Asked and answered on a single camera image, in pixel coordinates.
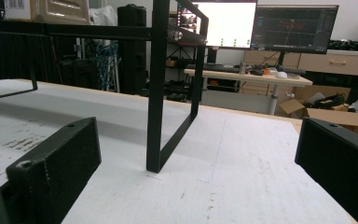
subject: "wooden cabinet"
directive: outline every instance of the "wooden cabinet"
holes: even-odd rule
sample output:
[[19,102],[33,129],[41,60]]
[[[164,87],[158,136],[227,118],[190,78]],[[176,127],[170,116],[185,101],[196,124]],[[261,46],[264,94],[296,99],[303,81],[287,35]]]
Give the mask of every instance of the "wooden cabinet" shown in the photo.
[[[244,61],[250,65],[259,63],[275,64],[278,60],[279,53],[274,54],[274,51],[246,51]],[[329,50],[325,55],[288,53],[284,56],[283,66],[311,72],[358,76],[358,52]],[[246,85],[251,89],[242,91],[265,93],[268,88],[267,86],[260,87],[251,83],[246,83]],[[285,91],[291,92],[292,90],[282,89],[278,104],[288,99]],[[281,109],[277,107],[276,115],[280,115],[281,113]]]
[[358,76],[358,56],[338,54],[301,54],[299,69]]

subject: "black metal frame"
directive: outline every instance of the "black metal frame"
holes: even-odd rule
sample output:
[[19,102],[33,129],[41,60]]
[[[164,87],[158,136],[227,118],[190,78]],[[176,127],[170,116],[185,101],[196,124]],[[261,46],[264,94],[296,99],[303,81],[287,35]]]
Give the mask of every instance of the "black metal frame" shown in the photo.
[[[147,122],[147,153],[146,169],[150,172],[158,173],[167,159],[171,156],[188,127],[198,114],[200,91],[202,84],[202,68],[205,54],[205,40],[208,32],[208,18],[202,14],[190,1],[176,0],[184,7],[190,9],[194,14],[201,18],[200,34],[196,35],[180,27],[170,26],[170,1],[153,1],[153,21],[152,27],[123,27],[123,26],[87,26],[87,25],[61,25],[45,24],[37,22],[22,21],[0,21],[0,33],[17,35],[42,35],[42,36],[76,36],[87,38],[105,38],[115,40],[144,40],[151,41],[151,62],[150,62],[150,87],[149,105]],[[161,149],[161,126],[163,112],[164,82],[165,82],[165,60],[167,54],[168,33],[180,31],[187,44],[197,46],[196,73],[193,86],[193,100],[191,111],[187,119],[172,136],[169,142]],[[31,70],[31,80],[33,89],[37,90],[35,75]],[[5,97],[20,94],[27,91],[15,92],[1,95]]]

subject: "monitor screen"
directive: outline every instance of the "monitor screen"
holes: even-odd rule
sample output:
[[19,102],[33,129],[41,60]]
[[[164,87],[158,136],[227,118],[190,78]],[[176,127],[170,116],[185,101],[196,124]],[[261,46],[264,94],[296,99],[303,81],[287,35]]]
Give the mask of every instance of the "monitor screen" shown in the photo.
[[[209,18],[207,46],[222,49],[249,49],[257,0],[194,0]],[[200,18],[196,18],[178,3],[177,25],[199,33]]]
[[251,49],[325,54],[338,6],[257,6]]

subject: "keyboard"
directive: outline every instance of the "keyboard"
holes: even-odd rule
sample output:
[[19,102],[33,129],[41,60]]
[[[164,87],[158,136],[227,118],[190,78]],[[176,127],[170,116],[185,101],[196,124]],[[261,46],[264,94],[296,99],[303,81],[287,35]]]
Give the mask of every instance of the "keyboard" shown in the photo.
[[[196,65],[191,63],[186,66],[187,69],[196,69]],[[203,70],[205,71],[214,71],[214,72],[225,72],[225,73],[236,73],[240,72],[240,68],[236,67],[225,67],[222,64],[211,64],[206,63],[203,66]]]
[[300,74],[300,75],[306,74],[305,70],[298,69],[298,68],[288,68],[288,67],[280,67],[280,68],[285,73]]
[[287,74],[287,78],[291,78],[291,79],[300,79],[299,75],[293,74],[293,73],[286,73]]

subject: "black block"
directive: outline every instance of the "black block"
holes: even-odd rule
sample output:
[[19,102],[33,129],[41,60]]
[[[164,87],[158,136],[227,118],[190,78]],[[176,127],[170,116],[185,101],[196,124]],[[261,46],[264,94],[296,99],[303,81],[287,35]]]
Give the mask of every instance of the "black block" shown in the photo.
[[21,200],[17,207],[25,211],[11,220],[61,223],[100,163],[95,118],[59,129],[7,167],[10,188]]
[[358,221],[358,134],[305,118],[295,161]]

